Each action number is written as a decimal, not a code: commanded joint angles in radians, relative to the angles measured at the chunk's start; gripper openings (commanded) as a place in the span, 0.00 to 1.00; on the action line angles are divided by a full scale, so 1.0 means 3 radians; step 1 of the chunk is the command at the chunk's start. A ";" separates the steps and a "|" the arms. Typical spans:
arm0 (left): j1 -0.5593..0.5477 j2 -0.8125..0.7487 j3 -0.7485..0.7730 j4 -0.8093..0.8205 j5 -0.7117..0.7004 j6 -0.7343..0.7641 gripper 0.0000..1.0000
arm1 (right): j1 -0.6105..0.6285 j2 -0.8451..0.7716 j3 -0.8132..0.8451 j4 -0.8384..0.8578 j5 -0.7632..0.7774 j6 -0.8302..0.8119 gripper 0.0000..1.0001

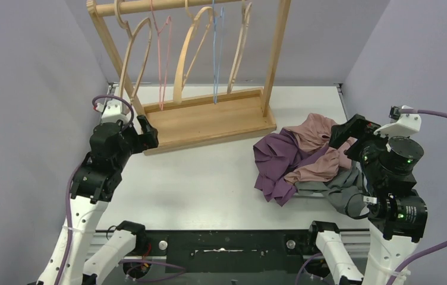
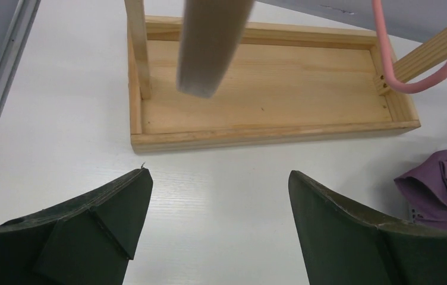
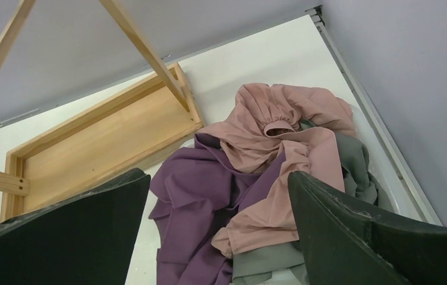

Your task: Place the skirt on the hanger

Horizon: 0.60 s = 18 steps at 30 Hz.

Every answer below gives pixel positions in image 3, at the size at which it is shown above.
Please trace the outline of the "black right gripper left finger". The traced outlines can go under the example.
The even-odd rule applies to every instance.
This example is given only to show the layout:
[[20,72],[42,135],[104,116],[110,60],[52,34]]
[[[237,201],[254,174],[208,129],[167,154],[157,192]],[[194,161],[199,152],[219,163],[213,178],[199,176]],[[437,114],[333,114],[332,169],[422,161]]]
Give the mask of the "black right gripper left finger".
[[149,186],[135,168],[0,223],[0,284],[124,284]]

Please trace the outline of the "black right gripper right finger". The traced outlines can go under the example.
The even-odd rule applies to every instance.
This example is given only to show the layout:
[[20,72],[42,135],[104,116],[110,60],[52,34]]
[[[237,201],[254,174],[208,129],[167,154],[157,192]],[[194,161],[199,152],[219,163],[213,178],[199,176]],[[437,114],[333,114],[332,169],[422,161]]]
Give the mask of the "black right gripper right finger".
[[447,284],[447,227],[295,171],[288,190],[310,284]]

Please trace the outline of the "purple skirt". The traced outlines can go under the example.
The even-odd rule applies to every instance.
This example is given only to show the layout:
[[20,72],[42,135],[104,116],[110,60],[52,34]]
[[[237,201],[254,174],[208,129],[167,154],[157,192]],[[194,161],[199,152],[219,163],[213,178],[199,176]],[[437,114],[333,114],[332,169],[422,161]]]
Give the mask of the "purple skirt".
[[157,196],[150,219],[160,235],[157,284],[229,284],[232,261],[211,244],[241,210],[266,198],[285,154],[258,173],[236,170],[218,138],[196,134],[194,147],[178,149],[154,175]]

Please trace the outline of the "pink pleated skirt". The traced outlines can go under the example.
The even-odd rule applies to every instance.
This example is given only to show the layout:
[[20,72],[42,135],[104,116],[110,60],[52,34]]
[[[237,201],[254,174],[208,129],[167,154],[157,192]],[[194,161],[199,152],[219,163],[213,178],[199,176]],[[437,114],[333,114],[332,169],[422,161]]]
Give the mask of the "pink pleated skirt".
[[336,134],[354,137],[350,105],[325,88],[251,83],[242,85],[235,107],[222,122],[202,128],[216,137],[241,173],[263,174],[280,155],[285,160],[267,196],[240,210],[212,239],[232,258],[299,238],[288,193],[288,176],[306,172],[344,191]]

